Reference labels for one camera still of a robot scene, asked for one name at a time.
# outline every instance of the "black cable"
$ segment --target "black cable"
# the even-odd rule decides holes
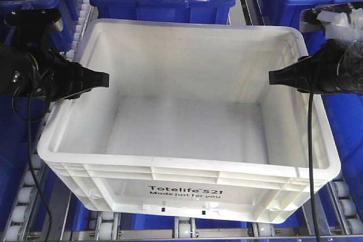
[[[32,162],[32,120],[31,120],[31,113],[32,113],[32,99],[33,99],[33,92],[31,92],[30,96],[29,96],[29,103],[28,103],[28,163],[29,163],[29,170],[32,173],[36,188],[38,190],[39,196],[41,198],[41,200],[43,201],[45,207],[47,208],[47,213],[49,215],[49,225],[48,225],[48,230],[47,230],[47,235],[45,237],[44,242],[48,241],[48,237],[49,237],[49,233],[50,233],[50,229],[52,228],[52,212],[50,211],[50,207],[49,204],[47,202],[47,199],[44,196],[43,191],[41,190],[39,181],[36,177],[35,174],[35,170],[34,170],[34,166],[33,166],[33,162]]]
[[[43,110],[41,111],[40,114],[38,114],[36,117],[31,118],[30,121],[31,122],[35,122],[35,121],[39,121],[41,120],[47,113],[51,104],[51,93],[50,93],[50,83],[49,83],[49,79],[45,79],[45,105],[43,107]],[[13,111],[16,113],[17,116],[19,116],[22,120],[28,121],[28,117],[24,117],[18,110],[18,98],[19,98],[19,93],[20,90],[22,89],[22,84],[21,82],[19,83],[18,88],[15,90],[14,95],[12,96],[12,109]]]
[[[312,111],[313,111],[313,97],[314,89],[311,89],[309,96],[309,107],[307,110],[307,139],[308,139],[308,153],[309,153],[309,182],[310,182],[310,202],[311,202],[311,214],[313,217],[313,225],[315,231],[315,237],[317,242],[321,242],[318,218],[316,216],[316,204],[314,194],[314,165],[313,165],[313,136],[312,136]]]
[[[322,67],[322,62],[319,62],[314,77],[311,82],[311,89],[309,95],[309,104],[307,109],[307,145],[308,145],[308,156],[309,156],[309,183],[310,183],[310,203],[311,203],[311,216],[313,218],[314,232],[316,242],[321,242],[320,238],[319,226],[318,226],[318,217],[316,215],[316,204],[315,204],[315,194],[314,194],[314,163],[313,163],[313,130],[312,130],[312,122],[313,122],[313,97],[314,91],[316,87],[316,83],[318,81],[318,76]]]

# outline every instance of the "white plastic wheel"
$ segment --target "white plastic wheel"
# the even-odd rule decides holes
[[[87,17],[87,11],[80,11],[79,12],[79,17],[80,18],[86,18]]]
[[[89,7],[90,7],[90,5],[88,5],[88,4],[82,4],[81,11],[87,11]]]
[[[90,4],[90,0],[83,0],[83,3]]]
[[[82,32],[82,28],[83,28],[82,25],[76,25],[75,26],[75,31],[78,32],[78,33],[81,33]]]
[[[97,224],[97,220],[95,220],[95,219],[90,220],[90,222],[88,223],[88,229],[89,230],[96,229],[96,224]]]
[[[16,206],[12,211],[11,220],[15,223],[24,222],[26,209],[27,209],[27,206]]]
[[[273,225],[269,223],[257,223],[259,236],[275,236]]]
[[[186,216],[180,216],[179,221],[189,221],[191,218],[187,218]]]
[[[41,159],[38,154],[32,155],[32,163],[35,169],[39,169],[41,167]]]
[[[91,219],[97,219],[97,216],[98,216],[98,211],[91,211]]]
[[[71,49],[71,50],[67,51],[66,52],[66,58],[67,59],[73,59],[74,58],[74,52],[75,52],[74,49]]]
[[[191,238],[192,227],[189,223],[179,223],[179,238]]]
[[[5,241],[18,241],[18,233],[20,228],[21,226],[19,225],[10,226],[6,230]]]
[[[30,172],[30,170],[28,170],[24,176],[24,184],[35,185],[35,181],[33,179],[33,176],[32,176],[32,173]]]
[[[33,187],[23,187],[19,191],[18,194],[18,202],[20,203],[29,203],[30,202],[30,195],[32,193]]]
[[[362,235],[363,234],[363,223],[359,219],[349,218],[347,219],[349,229],[352,235]]]
[[[101,223],[99,232],[98,232],[98,239],[99,240],[110,240],[112,238],[112,223]]]
[[[335,181],[334,187],[339,198],[346,198],[349,196],[349,187],[345,181]]]
[[[357,207],[351,199],[341,199],[340,204],[345,216],[357,214]]]
[[[76,32],[75,34],[73,34],[73,41],[79,41],[81,34]]]
[[[102,212],[102,220],[113,220],[113,212]]]

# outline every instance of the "screw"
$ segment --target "screw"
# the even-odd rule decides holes
[[[29,240],[35,240],[35,239],[39,239],[40,235],[37,232],[31,232],[28,235],[28,239]]]
[[[14,71],[12,78],[11,78],[11,82],[12,83],[16,83],[18,82],[18,79],[20,77],[20,72],[19,71]]]

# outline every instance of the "white roller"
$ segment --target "white roller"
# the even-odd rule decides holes
[[[97,216],[98,216],[98,211],[91,211],[91,219],[97,219]]]
[[[87,11],[79,11],[79,17],[86,18],[87,17]]]
[[[24,176],[24,184],[35,185],[35,181],[33,179],[33,176],[32,176],[32,173],[30,172],[30,170],[28,170]]]
[[[179,223],[179,238],[191,238],[191,232],[189,223]]]
[[[10,226],[6,230],[5,241],[18,241],[18,233],[20,228],[21,226],[19,225]]]
[[[345,181],[335,181],[334,187],[339,198],[346,198],[349,196],[349,187]]]
[[[259,236],[275,236],[273,225],[269,223],[257,223]]]
[[[102,212],[102,220],[113,220],[113,212]]]
[[[82,32],[82,29],[83,29],[83,26],[82,26],[82,25],[76,25],[76,26],[75,26],[75,31],[76,31],[76,32],[81,33],[81,32]]]
[[[33,187],[23,187],[18,193],[18,202],[29,203]]]
[[[39,169],[41,167],[41,159],[38,154],[32,155],[32,163],[35,169]]]
[[[84,18],[79,18],[78,19],[78,23],[77,23],[78,25],[81,25],[82,26],[84,23],[85,23],[85,19]]]
[[[78,42],[72,42],[71,49],[76,50],[77,46],[78,46]]]
[[[347,219],[349,229],[352,235],[362,235],[363,234],[363,223],[359,219],[349,218]]]
[[[79,41],[80,36],[81,36],[80,33],[73,34],[73,41]]]
[[[101,223],[99,232],[98,232],[98,239],[99,240],[110,240],[112,238],[112,223]]]
[[[341,199],[340,204],[345,216],[357,214],[357,207],[351,199]]]
[[[27,206],[16,206],[11,214],[11,220],[15,223],[24,222]]]
[[[97,220],[95,220],[95,219],[90,220],[90,222],[88,223],[88,229],[94,230],[94,229],[96,229],[96,225],[97,225]]]
[[[82,4],[81,5],[81,10],[82,11],[87,11],[89,7],[90,7],[90,5],[88,5],[88,4]]]
[[[74,49],[71,49],[71,50],[67,51],[66,52],[66,58],[67,59],[73,59],[74,58],[74,52],[75,52]]]
[[[187,218],[186,216],[180,216],[179,221],[189,221],[191,218]]]

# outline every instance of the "metal frame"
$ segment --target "metal frame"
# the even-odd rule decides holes
[[[253,25],[261,25],[263,24],[263,19],[260,16],[258,3],[256,0],[242,0],[242,6],[244,7],[244,15],[246,19],[248,19],[248,24]],[[92,17],[92,14],[94,12],[94,9],[90,11],[90,13],[87,15],[86,18],[86,24]],[[84,34],[85,28],[83,28],[83,31],[81,33],[81,38]],[[332,198],[332,203],[336,204],[338,203],[336,192],[331,184],[328,185],[330,190],[330,197]],[[69,208],[69,201],[70,201],[70,193],[69,191],[64,188],[61,184],[58,185],[59,190],[55,190],[53,192],[56,195],[52,195],[52,203],[53,205],[56,205],[57,203],[60,203],[61,198],[63,198],[62,205],[59,206],[59,209],[57,210],[59,213],[57,213],[57,217],[59,216],[58,224],[55,224],[53,226],[51,234],[52,239],[55,240],[62,240],[62,241],[94,241],[98,240],[98,229],[101,224],[101,213],[99,213],[96,230],[95,231],[82,231],[82,232],[64,232],[64,224]],[[304,212],[307,222],[310,221],[310,212],[308,210],[308,205],[305,206]],[[323,211],[322,206],[319,206],[319,211]],[[341,214],[341,208],[337,205],[337,217],[340,223],[340,228],[343,229],[343,233],[348,233],[347,229],[347,223],[342,218]],[[329,226],[326,222],[326,218],[319,218],[320,225],[324,228],[324,234],[330,233],[330,230],[328,229]],[[114,217],[114,225],[118,226],[120,221],[119,215],[115,215]],[[42,233],[30,233],[27,238],[33,238],[34,240],[40,241],[44,239],[44,232],[46,229],[46,225],[43,229]],[[312,233],[311,226],[308,226],[309,233]],[[113,229],[112,239],[117,241],[175,241],[175,240],[236,240],[236,239],[242,239],[246,241],[258,241],[259,239],[271,239],[271,240],[278,240],[278,241],[296,241],[296,242],[304,242],[304,241],[315,241],[313,236],[295,236],[294,231],[292,228],[277,228],[276,233],[279,232],[279,235],[274,237],[253,237],[251,236],[250,230],[248,228],[226,228],[226,229],[197,229],[195,226],[195,221],[193,222],[193,229],[198,232],[198,237],[188,238],[188,239],[175,239],[172,238],[173,230],[122,230],[119,231],[118,228]],[[363,235],[323,235],[322,238],[324,241],[362,241],[363,242]]]

